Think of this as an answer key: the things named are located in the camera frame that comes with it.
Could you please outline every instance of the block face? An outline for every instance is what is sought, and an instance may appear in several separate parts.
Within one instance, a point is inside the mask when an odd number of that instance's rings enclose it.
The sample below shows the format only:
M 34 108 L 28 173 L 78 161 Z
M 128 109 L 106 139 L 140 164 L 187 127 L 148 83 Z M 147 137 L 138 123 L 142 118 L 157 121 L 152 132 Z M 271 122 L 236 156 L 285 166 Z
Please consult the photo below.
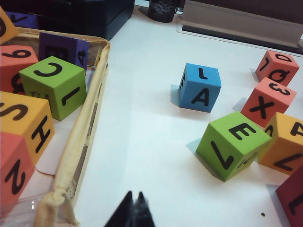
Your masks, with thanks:
M 303 121 L 276 113 L 265 132 L 272 140 L 262 149 L 258 163 L 291 175 L 303 165 Z
M 19 71 L 38 62 L 31 46 L 0 46 L 0 90 L 24 95 Z
M 11 22 L 18 27 L 39 28 L 38 16 L 25 13 L 8 12 L 6 14 Z
M 19 31 L 16 29 L 14 24 L 11 22 L 8 15 L 0 7 L 0 44 L 5 43 L 11 38 L 18 35 Z
M 1 132 L 1 205 L 16 201 L 34 172 L 23 136 Z
M 287 86 L 298 70 L 299 65 L 291 55 L 267 50 L 256 75 L 259 81 L 266 77 Z
M 241 113 L 265 127 L 276 112 L 284 113 L 297 92 L 264 78 L 252 91 Z
M 48 99 L 52 117 L 59 121 L 85 100 L 84 69 L 69 62 L 51 56 L 19 73 L 26 95 Z
M 40 33 L 39 60 L 55 56 L 86 70 L 89 43 L 84 40 Z
M 221 89 L 218 69 L 187 63 L 179 86 L 179 107 L 211 112 Z
M 1 92 L 1 132 L 23 136 L 35 165 L 54 135 L 46 99 Z
M 292 227 L 303 226 L 303 166 L 297 169 L 276 193 Z
M 210 122 L 196 152 L 226 181 L 248 167 L 271 138 L 234 112 Z

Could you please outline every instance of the blue block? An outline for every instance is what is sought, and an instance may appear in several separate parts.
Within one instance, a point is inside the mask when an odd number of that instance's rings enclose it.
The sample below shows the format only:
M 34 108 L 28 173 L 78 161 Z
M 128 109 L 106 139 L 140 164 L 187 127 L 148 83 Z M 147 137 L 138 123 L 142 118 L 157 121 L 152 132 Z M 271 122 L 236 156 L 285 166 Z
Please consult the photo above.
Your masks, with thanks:
M 30 15 L 25 13 L 15 13 L 15 12 L 8 12 L 6 14 L 10 18 L 11 22 L 17 27 L 27 27 L 27 28 L 39 28 L 38 23 L 38 16 Z
M 221 89 L 219 71 L 186 63 L 179 86 L 179 107 L 210 113 Z

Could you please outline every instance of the black object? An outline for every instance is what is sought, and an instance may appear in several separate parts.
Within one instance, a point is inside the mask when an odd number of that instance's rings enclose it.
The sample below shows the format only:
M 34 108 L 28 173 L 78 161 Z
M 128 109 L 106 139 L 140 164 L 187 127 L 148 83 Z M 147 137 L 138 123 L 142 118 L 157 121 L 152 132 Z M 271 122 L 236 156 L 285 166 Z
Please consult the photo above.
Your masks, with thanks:
M 134 0 L 0 0 L 5 11 L 38 16 L 42 30 L 111 39 L 132 15 Z
M 159 22 L 171 22 L 177 11 L 177 0 L 150 0 L 148 17 Z
M 143 193 L 134 205 L 129 191 L 104 227 L 155 227 Z

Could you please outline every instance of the orange block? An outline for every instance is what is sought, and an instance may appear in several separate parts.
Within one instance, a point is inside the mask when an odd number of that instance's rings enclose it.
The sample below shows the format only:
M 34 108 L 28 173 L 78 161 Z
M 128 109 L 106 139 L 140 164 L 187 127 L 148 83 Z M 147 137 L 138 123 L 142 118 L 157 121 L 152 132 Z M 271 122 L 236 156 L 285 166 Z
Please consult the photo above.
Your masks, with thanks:
M 0 92 L 1 132 L 23 136 L 35 165 L 54 135 L 47 99 Z
M 287 86 L 298 70 L 299 65 L 291 55 L 275 51 L 266 51 L 256 69 L 256 75 L 259 81 L 267 77 Z
M 31 46 L 0 46 L 0 90 L 25 95 L 19 71 L 38 62 Z
M 264 78 L 252 91 L 241 113 L 265 127 L 276 112 L 284 113 L 297 92 Z
M 0 202 L 3 206 L 13 203 L 20 197 L 34 172 L 34 165 L 23 136 L 5 132 L 1 132 L 0 136 Z
M 272 140 L 258 156 L 258 163 L 291 175 L 303 165 L 303 120 L 276 113 L 265 132 Z
M 16 29 L 4 10 L 0 7 L 0 44 L 3 44 L 15 37 L 18 33 L 19 31 Z

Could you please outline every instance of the white surface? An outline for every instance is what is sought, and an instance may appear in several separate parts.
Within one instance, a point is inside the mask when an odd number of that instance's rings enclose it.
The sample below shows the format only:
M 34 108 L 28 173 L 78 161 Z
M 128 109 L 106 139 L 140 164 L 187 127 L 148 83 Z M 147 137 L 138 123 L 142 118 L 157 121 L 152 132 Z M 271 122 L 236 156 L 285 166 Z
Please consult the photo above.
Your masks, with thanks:
M 109 74 L 94 145 L 75 212 L 101 227 L 128 190 L 149 201 L 157 227 L 288 227 L 275 189 L 288 177 L 254 162 L 223 183 L 195 156 L 207 124 L 241 110 L 258 84 L 265 49 L 177 32 L 135 7 L 110 41 Z M 289 84 L 286 114 L 302 118 L 303 58 Z M 211 113 L 177 107 L 185 64 L 218 68 L 222 89 Z

